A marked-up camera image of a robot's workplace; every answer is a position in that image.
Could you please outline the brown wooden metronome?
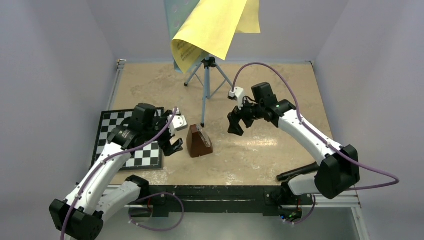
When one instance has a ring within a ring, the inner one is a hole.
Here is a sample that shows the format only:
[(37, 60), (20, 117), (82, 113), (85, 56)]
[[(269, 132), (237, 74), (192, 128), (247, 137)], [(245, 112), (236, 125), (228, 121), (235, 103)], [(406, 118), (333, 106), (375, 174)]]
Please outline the brown wooden metronome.
[(211, 148), (205, 147), (203, 141), (201, 140), (198, 134), (197, 124), (189, 126), (186, 137), (186, 146), (191, 158), (202, 157), (205, 155), (212, 154), (214, 152), (213, 145)]

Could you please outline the clear plastic metronome cover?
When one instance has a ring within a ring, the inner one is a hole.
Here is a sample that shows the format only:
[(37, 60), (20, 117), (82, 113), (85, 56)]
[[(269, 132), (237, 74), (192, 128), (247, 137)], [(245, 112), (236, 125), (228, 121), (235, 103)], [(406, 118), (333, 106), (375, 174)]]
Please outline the clear plastic metronome cover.
[(197, 132), (198, 132), (201, 140), (203, 141), (203, 144), (205, 145), (205, 147), (206, 148), (212, 148), (213, 144), (211, 142), (209, 135), (204, 130), (204, 128), (201, 125), (197, 125), (196, 128), (197, 128)]

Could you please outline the yellow sheet music paper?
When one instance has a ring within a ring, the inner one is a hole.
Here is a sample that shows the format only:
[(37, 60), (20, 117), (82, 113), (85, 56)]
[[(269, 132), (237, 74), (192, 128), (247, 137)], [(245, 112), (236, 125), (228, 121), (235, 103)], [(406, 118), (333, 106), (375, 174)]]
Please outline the yellow sheet music paper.
[(166, 0), (174, 68), (187, 73), (207, 55), (225, 60), (235, 34), (261, 32), (258, 0)]

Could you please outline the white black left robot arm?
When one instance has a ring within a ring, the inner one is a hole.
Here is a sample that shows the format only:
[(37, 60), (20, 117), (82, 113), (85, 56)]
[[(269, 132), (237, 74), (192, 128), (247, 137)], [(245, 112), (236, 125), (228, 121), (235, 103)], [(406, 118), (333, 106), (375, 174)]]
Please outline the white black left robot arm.
[(106, 189), (122, 166), (151, 143), (158, 143), (165, 156), (182, 151), (183, 140), (171, 140), (187, 126), (178, 107), (158, 112), (151, 104), (138, 104), (131, 116), (108, 134), (103, 151), (82, 181), (64, 199), (50, 204), (49, 212), (60, 238), (94, 240), (106, 221), (124, 206), (163, 198), (164, 192), (154, 192), (146, 179), (136, 175), (127, 177), (110, 193)]

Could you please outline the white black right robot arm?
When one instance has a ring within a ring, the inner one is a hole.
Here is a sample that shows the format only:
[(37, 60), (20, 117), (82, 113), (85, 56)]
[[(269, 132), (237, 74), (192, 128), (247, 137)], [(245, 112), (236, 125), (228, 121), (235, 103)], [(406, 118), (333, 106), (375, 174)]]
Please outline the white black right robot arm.
[(228, 133), (242, 136), (255, 120), (265, 120), (295, 139), (314, 159), (314, 163), (278, 176), (282, 200), (294, 203), (304, 194), (320, 194), (334, 199), (360, 181), (358, 152), (352, 145), (343, 146), (330, 139), (300, 114), (288, 100), (278, 100), (268, 82), (251, 88), (253, 99), (241, 87), (229, 90), (228, 98), (237, 105), (227, 115)]

